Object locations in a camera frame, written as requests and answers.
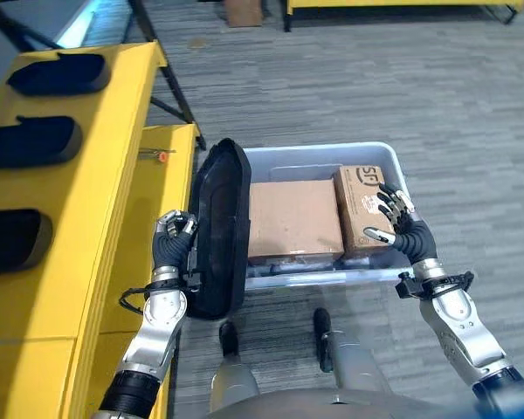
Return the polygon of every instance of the gray carpet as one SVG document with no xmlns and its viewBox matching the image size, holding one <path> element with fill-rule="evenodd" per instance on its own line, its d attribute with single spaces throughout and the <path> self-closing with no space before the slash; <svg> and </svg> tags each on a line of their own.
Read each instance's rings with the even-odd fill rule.
<svg viewBox="0 0 524 419">
<path fill-rule="evenodd" d="M 389 143 L 440 257 L 451 272 L 478 273 L 480 317 L 524 374 L 524 13 L 506 27 L 478 8 L 309 11 L 285 34 L 275 1 L 264 26 L 247 29 L 226 27 L 213 3 L 147 6 L 209 145 Z M 136 28 L 131 39 L 141 40 Z M 171 102 L 161 79 L 155 95 Z M 175 122 L 156 109 L 148 119 Z M 261 391 L 334 385 L 314 358 L 317 306 L 359 329 L 397 393 L 472 400 L 416 301 L 391 285 L 246 295 L 235 320 Z M 183 329 L 177 418 L 207 412 L 217 326 Z"/>
</svg>

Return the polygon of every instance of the yellow cart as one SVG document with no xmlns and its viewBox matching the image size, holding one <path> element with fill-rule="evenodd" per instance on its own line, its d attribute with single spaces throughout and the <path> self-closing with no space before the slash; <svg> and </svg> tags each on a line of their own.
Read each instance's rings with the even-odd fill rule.
<svg viewBox="0 0 524 419">
<path fill-rule="evenodd" d="M 364 7 L 364 6 L 448 6 L 485 5 L 505 6 L 510 16 L 505 24 L 510 24 L 517 12 L 524 10 L 524 0 L 286 0 L 284 31 L 290 32 L 295 9 L 309 7 Z"/>
<path fill-rule="evenodd" d="M 118 306 L 121 291 L 150 280 L 152 222 L 187 207 L 194 124 L 144 128 L 158 67 L 156 42 L 67 50 L 105 57 L 112 76 L 98 93 L 26 98 L 0 87 L 0 126 L 17 115 L 68 115 L 83 131 L 71 161 L 0 169 L 0 210 L 35 208 L 54 236 L 37 267 L 0 275 L 0 418 L 89 417 L 141 324 Z M 28 52 L 10 72 L 56 51 Z M 140 146 L 171 148 L 168 161 L 137 161 Z M 152 417 L 163 419 L 168 388 Z"/>
</svg>

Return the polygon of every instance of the cardboard box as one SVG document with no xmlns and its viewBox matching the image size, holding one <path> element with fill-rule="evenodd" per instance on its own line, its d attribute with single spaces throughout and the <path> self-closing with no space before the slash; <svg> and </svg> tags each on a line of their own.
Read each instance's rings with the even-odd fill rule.
<svg viewBox="0 0 524 419">
<path fill-rule="evenodd" d="M 376 196 L 379 182 L 384 178 L 378 166 L 342 166 L 334 175 L 346 258 L 366 257 L 387 248 L 387 244 L 365 236 L 365 227 L 394 233 L 392 224 L 378 209 L 383 204 Z"/>
<path fill-rule="evenodd" d="M 225 12 L 231 28 L 262 25 L 260 0 L 225 0 Z"/>
<path fill-rule="evenodd" d="M 332 262 L 343 254 L 331 179 L 253 183 L 250 215 L 254 264 Z"/>
</svg>

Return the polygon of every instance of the clear plastic bin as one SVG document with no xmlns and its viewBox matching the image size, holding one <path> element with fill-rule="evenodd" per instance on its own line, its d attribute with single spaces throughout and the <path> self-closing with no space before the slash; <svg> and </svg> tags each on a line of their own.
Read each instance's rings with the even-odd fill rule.
<svg viewBox="0 0 524 419">
<path fill-rule="evenodd" d="M 383 142 L 246 148 L 245 153 L 253 183 L 325 180 L 340 166 L 375 165 L 381 168 L 388 184 L 409 195 L 396 152 Z M 245 288 L 388 281 L 397 280 L 403 271 L 411 271 L 407 257 L 389 249 L 369 258 L 341 260 L 333 265 L 250 267 Z"/>
</svg>

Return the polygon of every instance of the robotic arm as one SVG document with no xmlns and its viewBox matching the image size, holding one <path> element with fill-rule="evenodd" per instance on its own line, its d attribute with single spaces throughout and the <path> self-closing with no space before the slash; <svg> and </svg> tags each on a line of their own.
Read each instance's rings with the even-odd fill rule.
<svg viewBox="0 0 524 419">
<path fill-rule="evenodd" d="M 524 379 L 513 367 L 499 342 L 479 319 L 467 290 L 473 274 L 448 276 L 438 262 L 437 246 L 425 221 L 401 190 L 380 185 L 379 210 L 396 234 L 367 227 L 365 234 L 404 253 L 414 278 L 400 275 L 400 298 L 420 299 L 419 308 L 460 378 L 472 386 L 480 407 L 498 416 L 524 409 Z"/>
<path fill-rule="evenodd" d="M 143 321 L 93 419 L 149 417 L 186 314 L 179 269 L 189 254 L 196 229 L 196 218 L 181 211 L 170 211 L 156 221 L 151 283 L 145 288 L 131 288 L 120 300 L 125 308 L 143 314 Z M 129 295 L 140 293 L 146 297 L 143 311 L 126 301 Z"/>
</svg>

